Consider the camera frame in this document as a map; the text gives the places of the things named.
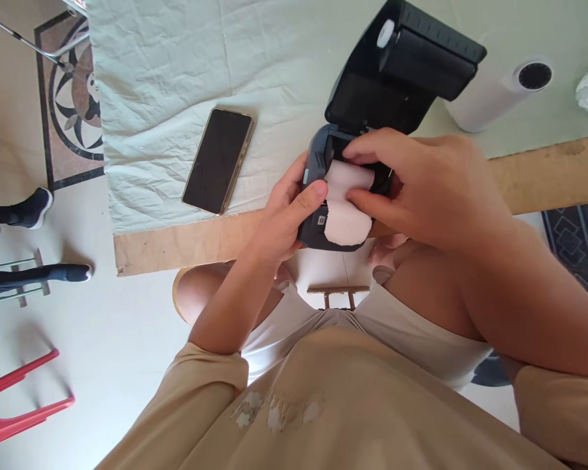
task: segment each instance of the black printer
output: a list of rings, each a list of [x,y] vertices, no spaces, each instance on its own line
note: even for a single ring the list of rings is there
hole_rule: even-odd
[[[477,73],[486,49],[402,0],[388,0],[353,49],[338,77],[323,126],[313,137],[302,189],[324,179],[333,159],[369,130],[392,127],[414,132],[436,97],[452,101]],[[371,192],[387,195],[391,170],[374,171]],[[329,242],[324,234],[326,201],[299,227],[299,240],[309,248],[355,251],[362,246]]]

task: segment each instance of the red chair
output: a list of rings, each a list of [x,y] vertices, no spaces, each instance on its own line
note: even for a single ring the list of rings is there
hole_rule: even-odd
[[[26,374],[30,371],[37,369],[39,366],[47,363],[51,359],[54,359],[59,355],[59,351],[57,349],[53,349],[45,356],[36,359],[25,366],[20,367],[19,369],[6,374],[4,377],[0,378],[0,392],[6,390],[11,385],[16,384],[24,380]],[[16,416],[15,418],[8,418],[8,419],[0,419],[0,442],[8,439],[9,437],[19,434],[22,431],[25,431],[37,424],[44,422],[46,418],[50,415],[54,415],[55,413],[60,412],[63,409],[66,409],[75,403],[75,399],[73,396],[66,398],[65,400],[58,401],[57,403],[53,403],[51,405],[45,406],[40,409],[36,409],[31,411],[30,413],[26,413],[22,416]]]

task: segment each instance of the beige shirt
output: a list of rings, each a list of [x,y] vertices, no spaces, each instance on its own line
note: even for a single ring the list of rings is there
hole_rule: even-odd
[[[515,393],[524,437],[339,327],[306,336],[249,387],[247,377],[239,354],[188,343],[98,469],[565,469],[557,458],[588,466],[588,379],[523,368]]]

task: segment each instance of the paper roll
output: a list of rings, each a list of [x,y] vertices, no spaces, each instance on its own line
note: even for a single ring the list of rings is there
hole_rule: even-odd
[[[374,172],[362,166],[333,160],[325,181],[329,187],[325,237],[342,246],[359,245],[366,240],[372,219],[348,202],[346,193],[354,188],[370,189]]]

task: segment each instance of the smartphone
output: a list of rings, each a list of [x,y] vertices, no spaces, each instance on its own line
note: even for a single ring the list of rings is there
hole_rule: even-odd
[[[184,204],[216,215],[224,213],[254,127],[248,114],[211,110],[183,192]]]

